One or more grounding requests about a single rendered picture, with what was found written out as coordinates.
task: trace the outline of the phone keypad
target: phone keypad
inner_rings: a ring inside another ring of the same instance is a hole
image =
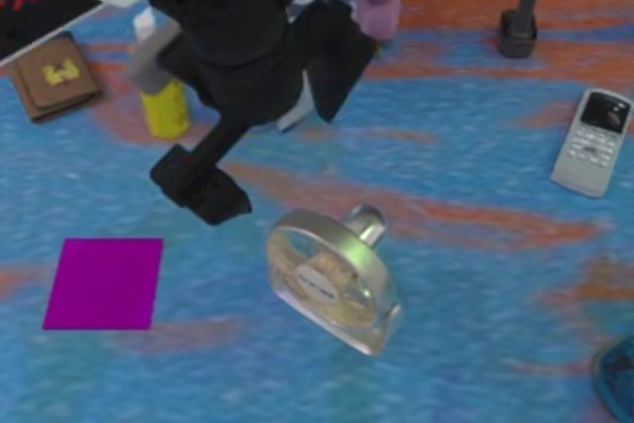
[[[617,140],[614,134],[581,126],[571,137],[568,155],[607,168],[614,157]]]

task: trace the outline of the glue stick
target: glue stick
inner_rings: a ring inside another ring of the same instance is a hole
[[[157,28],[152,9],[134,20],[137,43],[128,64],[130,82],[139,89],[146,122],[159,139],[176,139],[190,127],[187,95],[182,82],[157,65],[157,56],[178,34],[179,28],[167,20]]]

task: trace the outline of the sticky note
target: sticky note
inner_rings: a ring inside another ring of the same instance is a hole
[[[43,328],[147,330],[152,326],[162,239],[67,239]]]

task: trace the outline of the black stand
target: black stand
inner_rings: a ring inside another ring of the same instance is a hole
[[[250,127],[276,121],[300,97],[331,122],[375,53],[339,0],[319,0],[288,23],[292,0],[150,0],[182,29],[158,64],[216,109],[220,124],[189,153],[172,148],[152,180],[210,225],[250,213],[249,197],[217,163]]]
[[[509,58],[530,56],[537,41],[537,0],[519,0],[517,9],[504,10],[499,20],[497,48]]]

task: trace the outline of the wallet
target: wallet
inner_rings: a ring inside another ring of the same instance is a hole
[[[32,122],[93,103],[103,91],[72,34],[64,33],[20,56],[8,66]]]

